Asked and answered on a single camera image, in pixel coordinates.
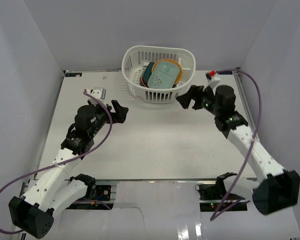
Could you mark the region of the woven bamboo round plate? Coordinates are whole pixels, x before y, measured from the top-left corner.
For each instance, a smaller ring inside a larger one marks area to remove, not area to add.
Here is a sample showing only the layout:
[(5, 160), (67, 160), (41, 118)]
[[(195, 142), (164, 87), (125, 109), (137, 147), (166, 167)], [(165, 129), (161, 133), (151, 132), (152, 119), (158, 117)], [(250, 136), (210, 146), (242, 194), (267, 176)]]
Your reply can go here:
[(178, 75), (175, 79), (175, 82), (174, 82), (175, 85), (178, 84), (180, 82), (182, 76), (183, 76), (183, 69), (182, 69), (182, 66), (176, 60), (173, 60), (173, 59), (170, 59), (170, 58), (160, 59), (160, 60), (158, 60), (157, 62), (154, 63), (154, 65), (152, 66), (151, 72), (153, 72), (155, 70), (156, 66), (158, 65), (158, 63), (162, 62), (162, 61), (174, 64), (179, 68), (179, 73), (178, 73)]

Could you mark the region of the pale green rectangular plate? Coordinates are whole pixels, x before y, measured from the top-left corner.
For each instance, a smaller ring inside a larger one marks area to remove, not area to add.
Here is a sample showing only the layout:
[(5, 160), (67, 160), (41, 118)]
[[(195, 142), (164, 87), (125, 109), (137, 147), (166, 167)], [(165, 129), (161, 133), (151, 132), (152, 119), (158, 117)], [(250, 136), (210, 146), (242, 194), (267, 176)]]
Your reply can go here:
[(180, 73), (180, 68), (171, 62), (160, 61), (154, 68), (147, 85), (152, 89), (170, 89)]

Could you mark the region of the red rimmed cream plate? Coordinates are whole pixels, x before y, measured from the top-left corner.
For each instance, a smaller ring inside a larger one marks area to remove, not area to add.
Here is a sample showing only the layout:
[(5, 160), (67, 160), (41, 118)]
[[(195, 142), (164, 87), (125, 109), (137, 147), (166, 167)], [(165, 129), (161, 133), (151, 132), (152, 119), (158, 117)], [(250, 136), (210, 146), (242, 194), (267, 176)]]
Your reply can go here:
[(139, 79), (139, 83), (141, 86), (148, 88), (147, 83), (145, 82), (144, 78), (141, 76)]

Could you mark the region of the dark teal square plate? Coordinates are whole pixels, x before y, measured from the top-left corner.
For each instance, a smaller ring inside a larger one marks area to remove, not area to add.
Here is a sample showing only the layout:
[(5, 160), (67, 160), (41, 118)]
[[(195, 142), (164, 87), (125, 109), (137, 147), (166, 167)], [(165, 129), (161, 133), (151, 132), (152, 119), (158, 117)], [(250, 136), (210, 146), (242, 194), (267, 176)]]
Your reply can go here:
[(154, 66), (154, 62), (150, 62), (143, 72), (143, 81), (145, 84), (148, 83), (150, 76), (152, 75), (152, 68)]

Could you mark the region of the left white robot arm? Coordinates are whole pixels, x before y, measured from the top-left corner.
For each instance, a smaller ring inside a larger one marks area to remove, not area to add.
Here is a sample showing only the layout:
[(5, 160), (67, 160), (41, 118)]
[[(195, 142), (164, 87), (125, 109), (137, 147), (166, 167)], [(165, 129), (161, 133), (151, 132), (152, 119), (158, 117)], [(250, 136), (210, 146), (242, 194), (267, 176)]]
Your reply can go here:
[(129, 109), (117, 100), (111, 105), (88, 102), (77, 110), (73, 124), (50, 168), (21, 197), (14, 196), (8, 203), (12, 223), (37, 239), (52, 228), (54, 218), (74, 201), (95, 196), (95, 178), (79, 174), (60, 189), (71, 171), (82, 161), (94, 145), (94, 137), (105, 124), (122, 124)]

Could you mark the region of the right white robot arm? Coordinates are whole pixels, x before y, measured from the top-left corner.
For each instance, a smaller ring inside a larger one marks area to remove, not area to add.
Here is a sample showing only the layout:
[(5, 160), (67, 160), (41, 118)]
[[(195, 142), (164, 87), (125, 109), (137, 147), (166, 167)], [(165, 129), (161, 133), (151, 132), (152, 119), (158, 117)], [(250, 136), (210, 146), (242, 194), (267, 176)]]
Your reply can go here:
[(300, 176), (286, 170), (256, 139), (247, 120), (236, 111), (236, 95), (228, 85), (213, 90), (210, 86), (192, 85), (176, 98), (183, 109), (205, 109), (214, 116), (216, 128), (244, 156), (238, 173), (227, 172), (217, 177), (216, 195), (223, 201), (232, 195), (241, 197), (230, 206), (252, 202), (264, 216), (298, 203)]

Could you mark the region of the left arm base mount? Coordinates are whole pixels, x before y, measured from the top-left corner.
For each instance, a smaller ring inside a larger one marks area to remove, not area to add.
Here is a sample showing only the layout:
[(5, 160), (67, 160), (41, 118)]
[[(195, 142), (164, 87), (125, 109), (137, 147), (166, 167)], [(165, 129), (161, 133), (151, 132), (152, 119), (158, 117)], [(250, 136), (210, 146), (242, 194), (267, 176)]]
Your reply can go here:
[(112, 186), (96, 185), (94, 193), (88, 198), (80, 198), (71, 204), (68, 210), (111, 210), (114, 203), (112, 202)]

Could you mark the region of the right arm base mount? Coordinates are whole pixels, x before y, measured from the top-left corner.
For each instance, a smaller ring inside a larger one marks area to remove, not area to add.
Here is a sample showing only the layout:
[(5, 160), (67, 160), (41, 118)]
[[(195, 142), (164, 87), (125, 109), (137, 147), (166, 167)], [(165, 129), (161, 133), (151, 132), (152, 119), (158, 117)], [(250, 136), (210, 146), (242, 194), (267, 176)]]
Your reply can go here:
[[(237, 174), (234, 172), (226, 172), (222, 175), (219, 175), (214, 183), (205, 184), (200, 182), (195, 185), (194, 188), (199, 194), (199, 208), (202, 213), (215, 211), (223, 196), (227, 192), (225, 186), (223, 185), (223, 180), (236, 175)], [(247, 203), (245, 203), (246, 200), (241, 196), (232, 193), (229, 194), (220, 209), (223, 210), (227, 208), (237, 200), (240, 200), (240, 202), (227, 211), (246, 212), (248, 210)]]

